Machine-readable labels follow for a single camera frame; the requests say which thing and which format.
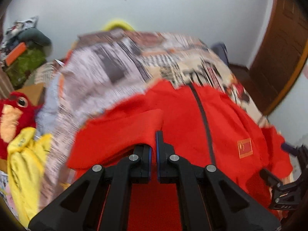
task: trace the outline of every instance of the patterned bedding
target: patterned bedding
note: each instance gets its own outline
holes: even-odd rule
[[[80,36],[61,69],[59,107],[39,209],[71,181],[65,162],[84,122],[120,100],[144,93],[158,79],[169,80],[175,89],[188,82],[210,85],[227,93],[259,126],[268,124],[230,69],[198,38],[119,30]]]

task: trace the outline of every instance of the metal bolt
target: metal bolt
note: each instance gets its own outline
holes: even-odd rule
[[[178,161],[180,159],[180,157],[178,155],[170,155],[169,159],[172,161]]]
[[[213,173],[216,171],[216,167],[214,165],[207,165],[206,170]]]
[[[139,156],[138,156],[138,155],[135,155],[135,154],[129,156],[129,159],[130,159],[131,161],[136,161],[136,160],[138,160],[138,158],[139,158]]]
[[[102,170],[102,166],[101,165],[98,165],[98,164],[96,164],[96,165],[94,165],[93,167],[92,167],[92,170],[94,171],[94,172],[99,172],[99,171],[101,171]]]

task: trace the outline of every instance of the stuffed animal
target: stuffed animal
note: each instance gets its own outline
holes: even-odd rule
[[[0,158],[7,159],[8,144],[25,127],[35,128],[35,114],[40,106],[33,106],[27,96],[12,92],[0,100]]]

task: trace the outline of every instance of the plush toy eye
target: plush toy eye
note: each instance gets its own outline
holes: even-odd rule
[[[22,108],[26,108],[28,106],[28,101],[26,98],[24,97],[18,97],[17,99],[17,105],[22,107]]]

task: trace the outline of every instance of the door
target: door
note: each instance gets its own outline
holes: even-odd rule
[[[308,53],[308,21],[293,0],[274,0],[270,24],[249,74],[269,114],[295,83]]]

